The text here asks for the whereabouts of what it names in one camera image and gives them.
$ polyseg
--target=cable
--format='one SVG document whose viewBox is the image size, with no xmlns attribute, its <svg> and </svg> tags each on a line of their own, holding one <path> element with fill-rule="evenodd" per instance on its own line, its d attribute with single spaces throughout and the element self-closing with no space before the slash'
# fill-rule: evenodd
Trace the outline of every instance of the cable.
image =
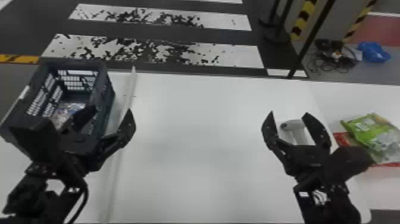
<svg viewBox="0 0 400 224">
<path fill-rule="evenodd" d="M 356 58 L 352 49 L 346 46 L 344 48 L 348 50 L 354 58 Z M 345 55 L 343 55 L 342 58 L 335 60 L 332 57 L 327 56 L 324 51 L 317 51 L 309 53 L 308 55 L 311 55 L 311 59 L 307 62 L 307 68 L 312 73 L 318 72 L 319 75 L 321 75 L 321 73 L 319 73 L 320 70 L 325 72 L 336 71 L 342 74 L 349 73 L 350 69 L 355 67 L 358 63 L 357 60 Z"/>
<path fill-rule="evenodd" d="M 83 201 L 80 204 L 78 210 L 76 210 L 74 216 L 70 219 L 70 221 L 67 224 L 74 224 L 76 219 L 79 217 L 80 213 L 82 212 L 83 208 L 85 207 L 86 203 L 88 203 L 88 198 L 89 198 L 89 189 L 85 188 L 83 191 Z"/>
</svg>

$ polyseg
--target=blue bag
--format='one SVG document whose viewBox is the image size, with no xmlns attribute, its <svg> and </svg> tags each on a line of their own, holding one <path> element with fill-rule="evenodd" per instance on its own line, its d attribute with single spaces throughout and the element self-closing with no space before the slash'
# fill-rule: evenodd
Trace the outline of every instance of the blue bag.
<svg viewBox="0 0 400 224">
<path fill-rule="evenodd" d="M 363 59 L 369 62 L 384 63 L 392 58 L 377 42 L 361 42 L 357 50 L 362 51 Z"/>
</svg>

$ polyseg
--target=black and yellow pole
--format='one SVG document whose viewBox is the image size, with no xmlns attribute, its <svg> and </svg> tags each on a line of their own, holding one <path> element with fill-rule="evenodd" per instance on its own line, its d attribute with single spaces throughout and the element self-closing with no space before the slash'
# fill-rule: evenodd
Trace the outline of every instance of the black and yellow pole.
<svg viewBox="0 0 400 224">
<path fill-rule="evenodd" d="M 309 50 L 310 46 L 313 44 L 313 41 L 314 41 L 315 37 L 317 36 L 318 31 L 320 31 L 322 25 L 324 24 L 326 18 L 328 17 L 329 12 L 332 9 L 335 2 L 336 2 L 336 0 L 328 0 L 326 5 L 324 6 L 324 9 L 322 10 L 321 15 L 319 16 L 317 22 L 315 23 L 314 27 L 312 28 L 310 35 L 308 36 L 307 40 L 305 41 L 304 46 L 301 49 L 299 56 L 297 57 L 296 63 L 293 65 L 292 69 L 290 70 L 290 72 L 287 76 L 288 79 L 293 79 L 297 69 L 300 68 L 300 65 L 303 62 L 303 59 L 304 59 L 305 55 L 307 54 L 307 51 Z"/>
<path fill-rule="evenodd" d="M 276 12 L 278 11 L 278 6 L 280 4 L 280 0 L 275 0 L 274 4 L 272 6 L 271 12 L 270 12 L 270 16 L 268 17 L 268 21 L 263 21 L 261 18 L 259 19 L 260 24 L 263 27 L 276 27 L 277 24 L 275 23 L 275 18 L 277 17 Z"/>
<path fill-rule="evenodd" d="M 343 39 L 344 43 L 348 43 L 351 38 L 353 37 L 354 33 L 357 31 L 357 29 L 360 27 L 361 23 L 363 23 L 364 19 L 368 15 L 368 13 L 372 10 L 372 8 L 375 6 L 377 0 L 370 0 L 365 6 L 362 11 L 360 12 L 359 16 L 357 17 L 357 20 L 355 23 L 351 26 L 349 31 L 347 32 L 345 38 Z"/>
</svg>

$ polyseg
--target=black cable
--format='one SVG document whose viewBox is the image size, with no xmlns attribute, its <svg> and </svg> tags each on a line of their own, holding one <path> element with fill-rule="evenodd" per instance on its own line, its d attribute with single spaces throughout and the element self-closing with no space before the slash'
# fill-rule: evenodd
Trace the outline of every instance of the black cable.
<svg viewBox="0 0 400 224">
<path fill-rule="evenodd" d="M 83 201 L 80 204 L 78 210 L 76 210 L 74 216 L 70 219 L 70 221 L 67 224 L 74 224 L 76 219 L 79 217 L 80 213 L 82 212 L 83 208 L 86 206 L 86 203 L 88 203 L 88 198 L 89 198 L 89 189 L 85 188 L 83 191 Z"/>
</svg>

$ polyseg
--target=white tabletop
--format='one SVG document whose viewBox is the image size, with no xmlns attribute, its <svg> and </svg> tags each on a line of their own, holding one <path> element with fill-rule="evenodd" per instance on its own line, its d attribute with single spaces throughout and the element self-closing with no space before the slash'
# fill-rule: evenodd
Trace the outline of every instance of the white tabletop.
<svg viewBox="0 0 400 224">
<path fill-rule="evenodd" d="M 132 110 L 137 132 L 121 152 L 110 222 L 303 222 L 296 182 L 260 129 L 271 110 L 277 125 L 305 112 L 327 124 L 305 83 L 139 74 Z"/>
</svg>

